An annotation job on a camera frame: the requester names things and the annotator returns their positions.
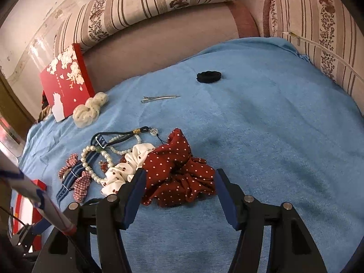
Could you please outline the white cherry print scrunchie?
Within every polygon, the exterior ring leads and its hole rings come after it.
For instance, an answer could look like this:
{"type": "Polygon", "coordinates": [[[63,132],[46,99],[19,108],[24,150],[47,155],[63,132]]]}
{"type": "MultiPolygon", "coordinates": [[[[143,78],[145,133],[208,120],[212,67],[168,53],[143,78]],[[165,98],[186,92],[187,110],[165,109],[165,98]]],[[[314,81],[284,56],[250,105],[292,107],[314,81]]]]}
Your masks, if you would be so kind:
{"type": "Polygon", "coordinates": [[[125,162],[106,171],[106,180],[101,183],[101,194],[117,195],[121,186],[132,181],[137,169],[143,166],[148,154],[154,149],[155,147],[150,143],[134,145],[132,152],[125,155],[125,162]]]}

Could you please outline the red plaid scrunchie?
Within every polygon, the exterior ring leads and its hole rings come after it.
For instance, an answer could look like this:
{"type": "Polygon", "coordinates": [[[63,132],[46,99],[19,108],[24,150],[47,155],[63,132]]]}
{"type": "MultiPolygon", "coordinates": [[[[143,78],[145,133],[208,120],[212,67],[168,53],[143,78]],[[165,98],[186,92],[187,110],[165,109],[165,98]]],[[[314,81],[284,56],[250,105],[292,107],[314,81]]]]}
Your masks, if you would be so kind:
{"type": "Polygon", "coordinates": [[[77,154],[71,154],[59,172],[58,177],[62,187],[57,192],[56,201],[61,205],[62,200],[70,193],[73,193],[73,199],[76,203],[83,203],[89,186],[91,184],[91,175],[83,163],[78,159],[77,154]]]}

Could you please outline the red white-dotted scrunchie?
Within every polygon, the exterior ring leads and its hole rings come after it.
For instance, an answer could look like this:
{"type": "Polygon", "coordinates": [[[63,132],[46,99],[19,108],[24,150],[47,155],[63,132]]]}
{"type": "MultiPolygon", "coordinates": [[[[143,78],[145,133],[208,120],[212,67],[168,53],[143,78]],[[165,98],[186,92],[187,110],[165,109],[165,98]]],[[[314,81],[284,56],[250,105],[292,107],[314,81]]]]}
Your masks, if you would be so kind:
{"type": "Polygon", "coordinates": [[[215,170],[203,158],[194,157],[182,130],[176,128],[167,143],[151,151],[142,169],[146,186],[141,203],[160,207],[192,203],[215,194],[215,170]]]}

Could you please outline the red open gift box tray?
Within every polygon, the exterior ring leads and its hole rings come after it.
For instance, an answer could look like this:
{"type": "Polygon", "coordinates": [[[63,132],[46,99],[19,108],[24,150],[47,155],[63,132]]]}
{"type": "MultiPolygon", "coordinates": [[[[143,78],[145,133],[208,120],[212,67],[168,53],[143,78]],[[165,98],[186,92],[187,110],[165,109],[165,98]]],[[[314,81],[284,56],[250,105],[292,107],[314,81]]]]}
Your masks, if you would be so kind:
{"type": "MultiPolygon", "coordinates": [[[[33,180],[33,183],[40,187],[41,190],[46,191],[47,185],[44,182],[40,181],[39,179],[35,179],[33,180]]],[[[17,195],[15,201],[15,211],[13,212],[13,215],[23,222],[23,224],[17,219],[14,219],[12,235],[18,234],[20,229],[23,228],[24,224],[36,224],[43,219],[39,211],[33,207],[30,200],[20,194],[17,195]]],[[[30,252],[40,251],[41,246],[41,236],[37,235],[33,240],[32,246],[30,247],[30,252]]]]}

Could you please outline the cream dotted scrunchie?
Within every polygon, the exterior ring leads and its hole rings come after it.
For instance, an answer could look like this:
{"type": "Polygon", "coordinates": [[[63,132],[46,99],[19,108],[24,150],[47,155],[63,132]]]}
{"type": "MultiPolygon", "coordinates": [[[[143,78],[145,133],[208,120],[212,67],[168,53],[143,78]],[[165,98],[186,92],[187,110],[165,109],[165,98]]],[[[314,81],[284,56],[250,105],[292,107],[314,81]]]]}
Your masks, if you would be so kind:
{"type": "Polygon", "coordinates": [[[91,125],[99,117],[101,107],[108,101],[108,95],[98,92],[94,97],[90,97],[85,104],[78,105],[73,110],[73,121],[78,128],[91,125]]]}

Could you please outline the blue terry cloth cover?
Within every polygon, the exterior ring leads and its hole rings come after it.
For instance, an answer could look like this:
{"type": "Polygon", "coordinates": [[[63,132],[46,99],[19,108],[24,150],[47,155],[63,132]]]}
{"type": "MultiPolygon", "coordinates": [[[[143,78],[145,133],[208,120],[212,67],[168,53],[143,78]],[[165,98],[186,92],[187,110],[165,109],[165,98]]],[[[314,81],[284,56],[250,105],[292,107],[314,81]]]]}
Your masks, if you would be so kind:
{"type": "Polygon", "coordinates": [[[293,204],[329,272],[363,238],[363,117],[353,99],[279,38],[218,44],[176,65],[133,77],[108,93],[96,122],[33,126],[20,169],[61,188],[57,173],[102,131],[155,127],[154,145],[182,130],[192,154],[225,171],[263,203],[293,204]],[[141,103],[143,97],[179,96],[141,103]]]}

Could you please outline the silver metal hair clip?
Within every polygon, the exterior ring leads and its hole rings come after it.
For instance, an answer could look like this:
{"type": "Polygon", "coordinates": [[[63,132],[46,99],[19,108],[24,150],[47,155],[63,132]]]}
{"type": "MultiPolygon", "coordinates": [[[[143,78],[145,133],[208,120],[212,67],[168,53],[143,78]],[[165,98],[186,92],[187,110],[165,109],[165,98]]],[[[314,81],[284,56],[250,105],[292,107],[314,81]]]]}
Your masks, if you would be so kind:
{"type": "Polygon", "coordinates": [[[165,100],[165,99],[176,99],[179,98],[179,96],[153,96],[153,97],[146,97],[144,96],[143,99],[141,99],[142,104],[146,104],[153,101],[159,101],[159,100],[165,100]]]}

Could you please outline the red floral box lid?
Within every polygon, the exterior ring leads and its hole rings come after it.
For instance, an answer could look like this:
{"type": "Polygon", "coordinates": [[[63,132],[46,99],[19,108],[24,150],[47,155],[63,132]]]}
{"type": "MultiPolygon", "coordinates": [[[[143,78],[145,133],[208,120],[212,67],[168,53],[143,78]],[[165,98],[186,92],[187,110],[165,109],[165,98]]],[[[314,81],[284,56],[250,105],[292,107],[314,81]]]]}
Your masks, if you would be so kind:
{"type": "Polygon", "coordinates": [[[57,122],[95,95],[83,60],[81,47],[73,43],[40,73],[43,91],[57,122]]]}

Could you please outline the brown sofa backrest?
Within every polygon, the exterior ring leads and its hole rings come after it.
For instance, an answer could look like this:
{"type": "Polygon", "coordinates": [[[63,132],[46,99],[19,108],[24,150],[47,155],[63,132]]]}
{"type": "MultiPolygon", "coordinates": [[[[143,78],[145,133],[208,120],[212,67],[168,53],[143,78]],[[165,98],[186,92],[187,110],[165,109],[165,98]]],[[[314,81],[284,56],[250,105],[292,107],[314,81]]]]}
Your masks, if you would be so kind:
{"type": "Polygon", "coordinates": [[[95,92],[106,92],[220,42],[258,35],[253,16],[240,1],[207,4],[139,22],[96,44],[83,58],[95,92]]]}

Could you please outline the striped floral bolster left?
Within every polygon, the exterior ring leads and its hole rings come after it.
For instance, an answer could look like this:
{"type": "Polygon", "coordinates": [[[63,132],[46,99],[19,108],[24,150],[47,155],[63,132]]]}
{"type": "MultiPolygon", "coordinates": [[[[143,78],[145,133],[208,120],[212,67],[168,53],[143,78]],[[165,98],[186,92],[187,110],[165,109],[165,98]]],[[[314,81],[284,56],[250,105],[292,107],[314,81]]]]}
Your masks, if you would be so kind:
{"type": "Polygon", "coordinates": [[[127,27],[167,12],[228,1],[231,0],[91,0],[62,22],[55,35],[54,54],[58,56],[73,43],[85,52],[127,27]]]}

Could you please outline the striped floral cushion right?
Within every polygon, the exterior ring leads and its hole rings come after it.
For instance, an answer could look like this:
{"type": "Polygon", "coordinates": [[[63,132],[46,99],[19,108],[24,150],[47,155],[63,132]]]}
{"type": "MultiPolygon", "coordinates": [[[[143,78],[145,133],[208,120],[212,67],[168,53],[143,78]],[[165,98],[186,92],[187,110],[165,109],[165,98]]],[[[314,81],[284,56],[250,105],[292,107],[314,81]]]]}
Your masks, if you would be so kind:
{"type": "Polygon", "coordinates": [[[363,108],[363,34],[341,0],[265,0],[263,33],[292,43],[363,108]]]}

